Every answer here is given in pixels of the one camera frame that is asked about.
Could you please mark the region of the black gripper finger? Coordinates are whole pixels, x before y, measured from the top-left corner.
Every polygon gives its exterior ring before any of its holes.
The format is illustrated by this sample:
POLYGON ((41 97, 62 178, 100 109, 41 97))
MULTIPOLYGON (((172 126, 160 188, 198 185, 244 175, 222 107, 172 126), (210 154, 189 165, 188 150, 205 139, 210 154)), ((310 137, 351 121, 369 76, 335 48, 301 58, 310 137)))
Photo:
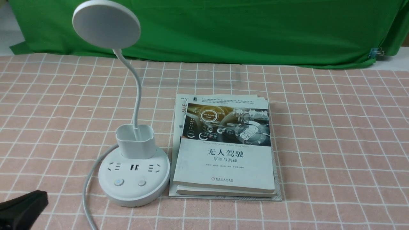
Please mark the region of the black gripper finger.
POLYGON ((41 190, 1 202, 0 229, 30 230, 48 204, 47 192, 41 190))

